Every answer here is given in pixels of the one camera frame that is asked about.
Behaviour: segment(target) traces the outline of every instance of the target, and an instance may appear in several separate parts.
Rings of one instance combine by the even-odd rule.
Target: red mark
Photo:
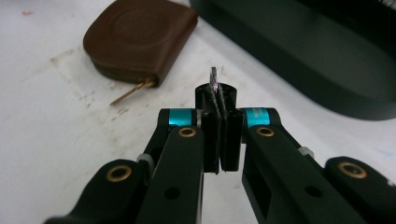
[[[22,12],[22,15],[23,15],[23,16],[30,16],[30,15],[32,15],[32,14],[33,14],[33,11],[24,10],[24,11]]]

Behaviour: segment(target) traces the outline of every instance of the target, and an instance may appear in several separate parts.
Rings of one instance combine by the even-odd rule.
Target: brass rivet
[[[264,128],[264,127],[260,127],[256,130],[256,133],[264,136],[264,137],[272,137],[274,136],[274,131],[270,128]]]
[[[182,128],[178,130],[178,135],[182,137],[193,137],[197,132],[193,128]]]
[[[366,171],[359,167],[359,165],[348,162],[348,161],[343,161],[338,164],[338,169],[340,169],[341,172],[343,172],[345,175],[349,175],[354,178],[358,179],[363,179],[367,177]]]
[[[131,167],[127,165],[118,165],[107,172],[107,180],[111,182],[120,182],[132,174]]]

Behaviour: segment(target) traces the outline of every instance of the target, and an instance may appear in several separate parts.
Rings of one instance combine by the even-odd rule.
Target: brown leather pouch
[[[106,77],[158,87],[196,24],[195,11],[176,3],[118,0],[91,25],[83,46]]]

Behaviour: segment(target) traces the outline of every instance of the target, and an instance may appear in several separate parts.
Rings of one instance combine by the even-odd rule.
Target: blue tape
[[[170,109],[169,125],[176,125],[176,126],[192,125],[191,109]]]
[[[247,113],[247,127],[250,128],[254,125],[269,125],[270,115],[266,108],[262,107],[251,107],[245,108]]]

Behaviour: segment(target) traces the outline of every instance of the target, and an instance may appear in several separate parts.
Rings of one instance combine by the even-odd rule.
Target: white tabletop surface
[[[352,119],[313,103],[202,19],[159,89],[109,106],[133,85],[98,74],[82,38],[112,2],[0,2],[0,223],[70,212],[102,165],[145,149],[161,108],[194,107],[211,66],[238,89],[237,107],[276,108],[320,165],[348,156],[396,181],[396,119]],[[205,175],[203,223],[255,222],[241,172]]]

